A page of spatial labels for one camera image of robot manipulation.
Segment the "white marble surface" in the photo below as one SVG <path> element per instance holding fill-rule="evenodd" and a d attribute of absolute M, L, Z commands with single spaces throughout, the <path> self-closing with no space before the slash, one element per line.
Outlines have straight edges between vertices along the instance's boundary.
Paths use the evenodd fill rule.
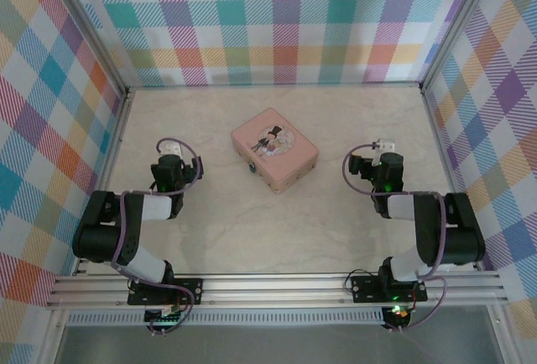
<path fill-rule="evenodd" d="M 317 167 L 282 195 L 250 173 L 230 133 L 274 107 L 320 150 Z M 206 174 L 177 219 L 143 224 L 142 244 L 177 273 L 307 273 L 376 270 L 414 244 L 411 222 L 385 220 L 341 178 L 347 151 L 395 138 L 406 190 L 448 186 L 417 88 L 214 87 L 138 91 L 111 189 L 145 190 L 154 145 L 177 137 Z M 364 189 L 370 184 L 352 177 Z M 92 265 L 91 272 L 102 272 Z"/>

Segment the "pink tin box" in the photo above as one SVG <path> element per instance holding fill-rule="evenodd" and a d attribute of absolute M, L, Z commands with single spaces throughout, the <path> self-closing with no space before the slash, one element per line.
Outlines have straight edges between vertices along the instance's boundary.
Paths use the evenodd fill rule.
<path fill-rule="evenodd" d="M 232 132 L 233 147 L 280 194 L 315 167 L 319 150 L 273 108 Z"/>

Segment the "wire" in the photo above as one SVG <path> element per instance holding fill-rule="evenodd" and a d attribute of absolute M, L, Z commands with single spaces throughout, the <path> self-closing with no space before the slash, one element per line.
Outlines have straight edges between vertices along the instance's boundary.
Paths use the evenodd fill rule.
<path fill-rule="evenodd" d="M 447 293 L 447 281 L 444 278 L 441 277 L 432 277 L 433 274 L 436 273 L 436 270 L 438 270 L 438 267 L 441 265 L 442 258 L 444 257 L 444 251 L 446 249 L 446 227 L 447 227 L 447 217 L 446 217 L 446 205 L 444 204 L 444 198 L 441 194 L 435 191 L 412 191 L 412 192 L 367 192 L 366 190 L 361 190 L 360 188 L 356 187 L 355 185 L 351 184 L 351 181 L 347 177 L 347 171 L 345 170 L 347 166 L 347 160 L 351 157 L 351 155 L 357 151 L 360 148 L 373 148 L 375 149 L 377 147 L 376 143 L 366 143 L 362 144 L 360 146 L 356 146 L 355 148 L 352 148 L 345 158 L 343 159 L 343 163 L 341 164 L 341 174 L 343 175 L 343 179 L 351 187 L 352 190 L 355 190 L 359 194 L 362 195 L 368 195 L 368 196 L 394 196 L 394 195 L 433 195 L 440 205 L 440 214 L 441 214 L 441 224 L 440 224 L 440 242 L 438 246 L 438 253 L 436 254 L 436 260 L 433 264 L 433 267 L 430 269 L 430 271 L 424 275 L 417 275 L 418 280 L 441 280 L 444 284 L 444 288 L 442 291 L 442 295 L 440 299 L 438 300 L 438 303 L 435 305 L 435 308 L 433 308 L 422 320 L 419 320 L 418 322 L 409 325 L 406 327 L 406 329 L 412 329 L 416 326 L 419 326 L 423 323 L 425 323 L 427 320 L 432 317 L 436 311 L 440 308 L 442 302 L 444 301 L 444 298 Z"/>
<path fill-rule="evenodd" d="M 390 328 L 390 330 L 389 330 L 390 332 L 391 332 L 392 330 L 398 330 L 399 333 L 401 334 L 401 336 L 402 336 L 403 338 L 405 338 L 407 341 L 409 341 L 409 342 L 412 343 L 414 346 L 416 346 L 416 347 L 418 348 L 418 350 L 420 350 L 421 353 L 422 353 L 424 356 L 429 357 L 429 359 L 430 359 L 432 362 L 438 362 L 438 363 L 440 363 L 440 364 L 443 363 L 443 361 L 442 361 L 440 358 L 435 357 L 432 353 L 428 352 L 424 347 L 422 347 L 422 346 L 420 345 L 420 343 L 418 343 L 417 341 L 415 341 L 414 339 L 412 339 L 410 336 L 406 335 L 406 334 L 402 331 L 402 328 L 400 328 L 400 327 L 398 328 L 398 327 L 393 326 L 392 324 L 388 324 L 388 323 L 386 324 L 386 326 L 388 326 L 388 327 Z"/>
<path fill-rule="evenodd" d="M 414 310 L 416 309 L 416 292 L 414 291 L 414 289 L 412 289 L 412 298 L 414 300 L 414 303 L 412 304 L 412 312 L 414 312 Z"/>
<path fill-rule="evenodd" d="M 186 309 L 188 308 L 188 294 L 185 293 L 183 290 L 181 290 L 180 292 L 183 293 L 183 295 L 185 296 L 186 304 L 185 304 L 185 307 L 183 309 L 181 309 L 181 297 L 178 297 L 177 298 L 177 309 L 179 310 L 179 312 L 185 312 Z"/>
<path fill-rule="evenodd" d="M 179 291 L 181 291 L 183 293 L 186 293 L 186 295 L 188 295 L 190 303 L 189 304 L 187 303 L 187 307 L 185 308 L 186 314 L 182 315 L 180 320 L 175 325 L 171 326 L 167 330 L 156 330 L 153 327 L 154 321 L 149 322 L 149 330 L 151 330 L 151 332 L 153 332 L 153 335 L 166 335 L 167 333 L 173 332 L 174 330 L 179 328 L 179 326 L 183 322 L 185 322 L 186 319 L 189 317 L 190 312 L 192 312 L 192 308 L 194 307 L 194 303 L 196 301 L 196 299 L 194 297 L 194 294 L 189 289 L 187 289 L 185 287 L 177 286 L 177 285 L 174 285 L 174 284 L 156 283 L 156 282 L 151 282 L 151 281 L 148 281 L 148 280 L 144 280 L 142 278 L 137 278 L 137 277 L 133 276 L 131 273 L 129 273 L 127 270 L 122 268 L 117 263 L 117 259 L 119 258 L 119 254 L 121 253 L 121 250 L 122 250 L 123 242 L 125 241 L 125 235 L 127 233 L 127 212 L 126 212 L 126 209 L 125 209 L 125 197 L 128 194 L 131 194 L 131 193 L 137 194 L 137 195 L 161 195 L 161 196 L 174 196 L 174 195 L 184 194 L 187 190 L 192 188 L 192 186 L 200 178 L 200 175 L 201 175 L 201 162 L 200 162 L 200 160 L 198 158 L 198 155 L 194 151 L 194 149 L 191 148 L 188 144 L 186 144 L 182 140 L 179 140 L 179 139 L 176 139 L 176 138 L 162 138 L 157 142 L 157 145 L 156 145 L 157 151 L 159 153 L 160 153 L 160 144 L 162 142 L 164 142 L 164 141 L 177 142 L 181 146 L 184 146 L 192 154 L 194 160 L 197 162 L 197 164 L 196 164 L 196 176 L 194 177 L 192 182 L 190 182 L 190 184 L 188 184 L 185 188 L 183 188 L 182 190 L 175 190 L 173 192 L 153 192 L 153 191 L 141 191 L 141 190 L 135 190 L 135 191 L 132 191 L 132 192 L 129 192 L 129 191 L 122 192 L 121 195 L 119 196 L 119 215 L 120 215 L 120 219 L 121 219 L 121 231 L 119 232 L 119 240 L 117 241 L 116 251 L 114 252 L 114 255 L 113 255 L 112 260 L 110 262 L 110 266 L 112 266 L 112 268 L 116 269 L 120 274 L 122 274 L 126 278 L 129 278 L 129 279 L 133 280 L 135 283 L 147 284 L 148 286 L 153 286 L 153 287 L 157 287 L 157 288 L 161 288 L 161 289 L 175 289 L 175 290 L 179 290 Z"/>
<path fill-rule="evenodd" d="M 349 281 L 349 278 L 351 278 L 351 275 L 353 273 L 356 273 L 356 272 L 360 272 L 360 273 L 366 273 L 368 274 L 369 276 L 375 276 L 374 274 L 372 274 L 371 272 L 368 272 L 367 270 L 363 270 L 363 269 L 354 269 L 352 272 L 350 272 L 348 275 L 347 275 L 347 278 L 345 279 L 345 281 L 343 282 L 343 288 L 348 291 L 349 293 L 352 293 L 352 289 L 348 288 L 347 287 L 347 282 Z"/>

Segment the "vent grille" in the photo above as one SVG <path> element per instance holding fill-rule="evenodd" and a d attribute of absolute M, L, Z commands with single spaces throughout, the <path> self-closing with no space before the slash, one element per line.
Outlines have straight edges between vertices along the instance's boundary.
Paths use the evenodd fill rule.
<path fill-rule="evenodd" d="M 69 315 L 68 326 L 144 325 L 143 310 L 88 310 Z M 196 309 L 184 325 L 380 325 L 380 308 Z"/>

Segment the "metal bar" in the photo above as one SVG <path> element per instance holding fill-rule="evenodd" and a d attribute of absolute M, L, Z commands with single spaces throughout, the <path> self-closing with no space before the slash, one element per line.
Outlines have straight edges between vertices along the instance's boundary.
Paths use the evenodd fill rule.
<path fill-rule="evenodd" d="M 462 32 L 466 28 L 468 21 L 472 17 L 474 11 L 476 10 L 477 5 L 479 4 L 480 0 L 463 0 L 461 4 L 461 8 L 453 20 L 453 23 L 442 41 L 442 44 L 440 48 L 438 49 L 438 52 L 436 53 L 435 58 L 433 59 L 432 63 L 430 64 L 429 69 L 427 70 L 427 73 L 425 73 L 422 86 L 425 89 L 425 91 L 430 90 L 430 85 L 434 82 L 435 78 L 440 74 L 442 68 L 447 62 L 447 59 L 450 55 L 450 53 L 453 50 L 453 47 L 455 47 L 455 44 L 459 37 L 461 36 Z"/>
<path fill-rule="evenodd" d="M 273 309 L 273 308 L 343 308 L 379 307 L 386 304 L 354 304 L 352 295 L 343 288 L 345 273 L 283 275 L 196 275 L 204 279 L 202 308 L 208 309 Z M 446 305 L 498 304 L 506 295 L 497 273 L 446 273 Z M 441 296 L 437 281 L 426 282 L 431 306 Z M 125 278 L 79 276 L 59 278 L 50 295 L 50 309 L 116 309 L 127 305 Z"/>
<path fill-rule="evenodd" d="M 505 307 L 497 304 L 491 304 L 488 306 L 488 313 L 490 315 L 490 321 L 493 324 L 494 335 L 498 341 L 498 347 L 502 353 L 502 357 L 508 364 L 521 364 L 522 362 L 530 362 L 528 360 L 522 360 L 514 344 L 513 335 L 509 329 L 508 317 L 505 314 Z"/>
<path fill-rule="evenodd" d="M 55 358 L 60 349 L 61 337 L 64 332 L 68 312 L 56 310 L 50 313 L 49 323 L 44 333 L 43 343 L 39 349 L 37 364 L 50 364 L 55 362 Z"/>
<path fill-rule="evenodd" d="M 461 192 L 461 190 L 459 190 L 456 186 L 455 173 L 451 169 L 449 163 L 450 159 L 447 155 L 447 150 L 442 145 L 440 129 L 436 126 L 435 119 L 433 118 L 435 112 L 433 111 L 432 105 L 429 103 L 429 99 L 427 98 L 423 90 L 421 95 L 425 107 L 425 115 L 429 119 L 430 130 L 433 132 L 433 138 L 435 139 L 436 149 L 438 150 L 440 162 L 442 164 L 442 168 L 444 169 L 444 175 L 446 176 L 447 184 L 450 187 L 451 192 Z"/>
<path fill-rule="evenodd" d="M 278 87 L 286 87 L 290 85 L 274 85 L 274 84 L 258 84 L 255 85 L 257 87 L 266 87 L 266 86 L 278 86 Z M 165 87 L 143 87 L 143 86 L 134 86 L 130 87 L 132 90 L 135 91 L 169 91 L 174 90 L 178 88 L 186 88 L 186 86 L 165 86 Z M 244 86 L 241 85 L 211 85 L 211 87 L 236 87 L 241 88 Z M 379 83 L 356 83 L 356 84 L 343 84 L 343 85 L 320 85 L 320 84 L 303 84 L 300 83 L 300 87 L 337 87 L 338 89 L 341 89 L 342 87 L 352 87 L 352 88 L 363 88 L 363 87 L 415 87 L 419 88 L 420 83 L 417 83 L 415 81 L 385 81 L 385 82 L 379 82 Z"/>
<path fill-rule="evenodd" d="M 116 165 L 117 155 L 119 154 L 119 147 L 123 141 L 123 134 L 125 133 L 125 127 L 127 126 L 128 116 L 133 106 L 134 93 L 129 92 L 128 96 L 123 100 L 119 116 L 117 118 L 116 128 L 112 135 L 112 142 L 108 149 L 107 159 L 103 165 L 101 175 L 99 176 L 99 182 L 97 183 L 98 190 L 107 190 L 110 184 L 110 178 L 114 166 Z"/>
<path fill-rule="evenodd" d="M 97 17 L 99 18 L 99 20 L 101 20 L 102 27 L 105 30 L 107 36 L 109 37 L 112 44 L 115 45 L 117 56 L 121 59 L 123 63 L 123 69 L 125 70 L 125 75 L 127 76 L 126 80 L 128 82 L 128 85 L 141 86 L 142 82 L 138 77 L 138 73 L 134 68 L 133 62 L 128 56 L 128 52 L 125 49 L 123 42 L 119 38 L 119 34 L 117 33 L 116 27 L 114 26 L 112 19 L 108 15 L 104 3 L 102 2 L 102 0 L 90 0 L 90 2 L 95 9 Z"/>
<path fill-rule="evenodd" d="M 79 0 L 62 1 L 69 10 L 71 17 L 81 31 L 82 36 L 95 54 L 97 61 L 107 73 L 108 78 L 113 82 L 117 90 L 125 96 L 127 94 L 128 85 L 119 73 L 107 48 L 102 43 L 86 9 L 82 6 Z"/>

